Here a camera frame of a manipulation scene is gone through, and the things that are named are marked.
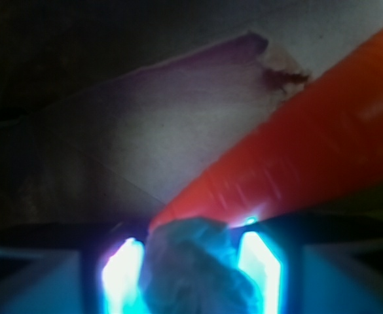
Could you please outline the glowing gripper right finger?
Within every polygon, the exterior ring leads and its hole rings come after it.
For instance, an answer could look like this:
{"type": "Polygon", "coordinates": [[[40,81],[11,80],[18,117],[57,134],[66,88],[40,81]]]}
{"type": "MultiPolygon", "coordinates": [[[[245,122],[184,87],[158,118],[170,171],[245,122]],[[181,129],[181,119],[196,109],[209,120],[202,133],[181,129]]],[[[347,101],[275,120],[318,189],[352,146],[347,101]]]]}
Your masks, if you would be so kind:
{"type": "Polygon", "coordinates": [[[240,228],[238,269],[255,286],[259,313],[302,312],[300,241],[261,225],[240,228]]]}

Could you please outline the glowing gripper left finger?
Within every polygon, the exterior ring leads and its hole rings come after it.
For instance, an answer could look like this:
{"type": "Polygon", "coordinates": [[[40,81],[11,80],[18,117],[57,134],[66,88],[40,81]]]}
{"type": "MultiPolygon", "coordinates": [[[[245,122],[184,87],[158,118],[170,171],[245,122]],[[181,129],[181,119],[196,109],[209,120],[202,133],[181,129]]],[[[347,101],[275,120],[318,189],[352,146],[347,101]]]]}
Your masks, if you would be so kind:
{"type": "Polygon", "coordinates": [[[82,246],[81,312],[128,313],[135,306],[145,246],[138,236],[91,239],[82,246]]]}

